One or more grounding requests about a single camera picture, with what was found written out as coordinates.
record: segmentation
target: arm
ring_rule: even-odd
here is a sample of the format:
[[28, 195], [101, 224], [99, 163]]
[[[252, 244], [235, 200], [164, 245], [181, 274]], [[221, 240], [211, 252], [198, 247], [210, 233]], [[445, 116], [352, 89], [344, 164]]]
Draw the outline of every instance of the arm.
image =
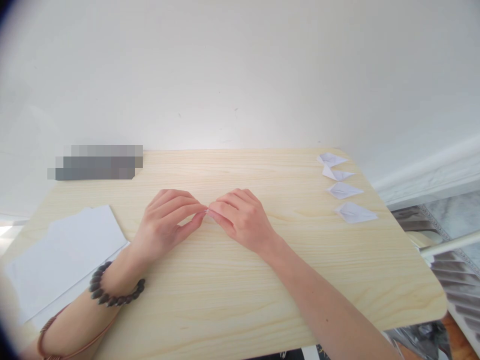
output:
[[[200, 227], [206, 209], [186, 191], [161, 190], [145, 209], [132, 244], [104, 272], [101, 288], [111, 296], [130, 294], [153, 262], [161, 259]], [[196, 215], [190, 222], [178, 225], [193, 214]], [[91, 299], [91, 293], [84, 291], [46, 331], [43, 351], [62, 356], [74, 353], [100, 334], [121, 308], [98, 305], [97, 300]], [[22, 359], [40, 359], [37, 339], [21, 354]], [[74, 359], [91, 359], [100, 341]]]
[[400, 359], [372, 323], [274, 231], [250, 190], [235, 189], [219, 197], [208, 215], [273, 269], [332, 359]]

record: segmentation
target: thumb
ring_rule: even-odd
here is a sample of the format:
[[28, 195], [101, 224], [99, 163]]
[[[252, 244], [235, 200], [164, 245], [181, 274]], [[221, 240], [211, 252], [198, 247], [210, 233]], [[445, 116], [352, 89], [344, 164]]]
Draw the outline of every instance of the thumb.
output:
[[188, 238], [195, 230], [197, 230], [205, 217], [205, 211], [195, 214], [192, 220], [187, 222], [185, 225], [180, 226], [176, 230], [177, 238], [180, 242]]
[[215, 212], [211, 209], [208, 209], [206, 214], [211, 217], [215, 222], [220, 225], [220, 227], [225, 231], [225, 233], [231, 237], [232, 239], [235, 236], [235, 229], [234, 225], [230, 220], [228, 220], [226, 217], [220, 215], [218, 212]]

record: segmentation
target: hand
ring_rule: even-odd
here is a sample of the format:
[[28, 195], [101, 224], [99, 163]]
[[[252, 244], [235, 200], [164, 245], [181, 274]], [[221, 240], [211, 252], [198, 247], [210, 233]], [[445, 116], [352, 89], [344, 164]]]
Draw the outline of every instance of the hand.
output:
[[[145, 209], [130, 253], [141, 262], [160, 259], [200, 227], [207, 209], [187, 191], [160, 190]], [[190, 222], [178, 225], [193, 214]]]
[[248, 189], [235, 189], [212, 202], [208, 215], [226, 234], [263, 256], [282, 238], [274, 231], [262, 203]]

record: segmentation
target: white wall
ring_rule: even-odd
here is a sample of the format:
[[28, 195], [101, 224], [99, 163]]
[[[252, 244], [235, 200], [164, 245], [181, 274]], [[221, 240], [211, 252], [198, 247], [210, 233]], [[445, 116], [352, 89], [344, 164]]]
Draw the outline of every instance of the white wall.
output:
[[480, 134], [475, 0], [19, 1], [0, 37], [0, 214], [55, 145], [334, 146], [375, 185]]

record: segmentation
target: right hand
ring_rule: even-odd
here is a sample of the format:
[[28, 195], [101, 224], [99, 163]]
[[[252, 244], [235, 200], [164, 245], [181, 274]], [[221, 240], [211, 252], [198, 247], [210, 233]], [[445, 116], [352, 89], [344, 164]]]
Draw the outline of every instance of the right hand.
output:
[[219, 197], [210, 204], [207, 215], [229, 237], [261, 256], [282, 239], [272, 228], [260, 200], [248, 189], [237, 188]]

